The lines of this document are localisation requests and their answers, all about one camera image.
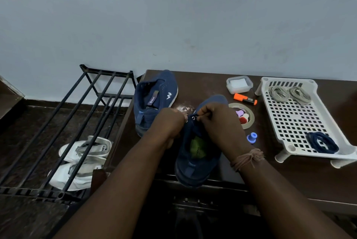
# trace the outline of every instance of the plastic container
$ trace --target plastic container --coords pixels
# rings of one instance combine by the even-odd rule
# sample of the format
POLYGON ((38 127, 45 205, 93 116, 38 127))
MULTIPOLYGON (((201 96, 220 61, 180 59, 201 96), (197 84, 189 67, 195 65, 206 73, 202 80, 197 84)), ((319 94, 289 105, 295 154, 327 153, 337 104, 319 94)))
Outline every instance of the plastic container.
POLYGON ((248 92, 252 87, 253 87, 253 82, 246 75, 227 79, 227 88, 230 94, 248 92))
POLYGON ((262 95, 275 136, 278 142, 283 144, 284 149, 275 156, 275 160, 279 163, 291 155, 330 158, 331 165, 335 168, 357 161, 357 146, 350 144, 328 112, 317 95, 317 83, 314 80, 263 77, 255 95, 262 95), (309 93, 311 103, 300 105, 292 98, 286 102, 277 102, 269 94, 271 86, 281 86, 286 89, 301 87, 309 93), (310 132, 322 132, 328 135, 340 150, 335 154, 317 152, 306 139, 306 134, 310 132))

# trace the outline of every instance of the grey shoelace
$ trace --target grey shoelace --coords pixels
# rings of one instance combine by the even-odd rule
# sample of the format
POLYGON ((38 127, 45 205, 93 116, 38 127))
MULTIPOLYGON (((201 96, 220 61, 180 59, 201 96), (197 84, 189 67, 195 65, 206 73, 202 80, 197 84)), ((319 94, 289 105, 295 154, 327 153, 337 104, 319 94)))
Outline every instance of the grey shoelace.
POLYGON ((290 98, 289 92, 280 86, 270 87, 269 94, 277 102, 286 102, 290 98))
POLYGON ((289 93, 293 100, 297 101, 300 105, 308 105, 311 102, 310 95, 301 87, 292 87, 289 93))

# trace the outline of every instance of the brown thread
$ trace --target brown thread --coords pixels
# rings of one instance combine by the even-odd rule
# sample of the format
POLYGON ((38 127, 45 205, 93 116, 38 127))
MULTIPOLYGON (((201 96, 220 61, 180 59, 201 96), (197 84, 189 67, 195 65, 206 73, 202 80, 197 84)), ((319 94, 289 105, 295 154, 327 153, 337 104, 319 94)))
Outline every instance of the brown thread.
POLYGON ((256 161, 263 160, 264 153, 260 149, 254 148, 250 152, 238 156, 234 161, 231 162, 231 167, 235 172, 237 172, 237 170, 240 170, 242 166, 244 166, 249 162, 251 162, 252 166, 254 167, 252 161, 253 159, 256 161))

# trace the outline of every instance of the orange highlighter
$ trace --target orange highlighter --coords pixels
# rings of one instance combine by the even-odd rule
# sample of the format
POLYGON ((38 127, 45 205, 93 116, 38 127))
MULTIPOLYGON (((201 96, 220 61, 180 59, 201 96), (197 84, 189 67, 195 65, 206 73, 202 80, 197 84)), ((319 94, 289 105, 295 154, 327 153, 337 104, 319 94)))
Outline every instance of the orange highlighter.
POLYGON ((244 96, 242 94, 234 94, 234 99, 237 100, 237 101, 241 101, 241 102, 248 102, 250 103, 251 105, 256 105, 257 104, 257 100, 254 100, 252 98, 249 98, 247 96, 244 96))

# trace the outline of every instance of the shoe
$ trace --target shoe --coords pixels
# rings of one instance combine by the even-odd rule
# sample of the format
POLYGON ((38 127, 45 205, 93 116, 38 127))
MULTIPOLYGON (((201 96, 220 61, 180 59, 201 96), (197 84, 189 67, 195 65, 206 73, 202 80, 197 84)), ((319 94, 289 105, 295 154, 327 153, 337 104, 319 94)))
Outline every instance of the shoe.
MULTIPOLYGON (((70 148, 64 160, 66 162, 78 162, 81 159, 85 150, 87 149, 89 142, 92 140, 92 138, 93 136, 90 135, 88 136, 87 140, 74 142, 73 146, 70 148)), ((60 150, 58 151, 59 156, 63 154, 68 145, 69 144, 66 144, 60 148, 60 150)), ((111 146, 112 142, 110 142, 108 139, 97 137, 88 153, 88 156, 106 159, 106 157, 109 155, 111 146)))
MULTIPOLYGON (((78 170, 77 175, 74 177, 73 182, 69 186, 68 191, 77 191, 86 188, 90 188, 93 177, 93 170, 102 169, 105 160, 100 158, 86 158, 78 170)), ((63 189, 71 176, 73 170, 76 167, 76 163, 68 163, 64 165, 60 165, 56 171, 56 173, 51 178, 49 184, 58 189, 63 189)))
POLYGON ((161 109, 171 107, 178 86, 174 74, 164 70, 150 81, 140 82, 134 94, 135 129, 142 137, 161 109))
POLYGON ((221 157, 221 150, 211 141, 203 124, 196 120, 198 110, 210 102, 228 105, 225 96, 213 95, 188 116, 181 133, 183 138, 175 162, 175 175, 186 187, 201 186, 221 157))

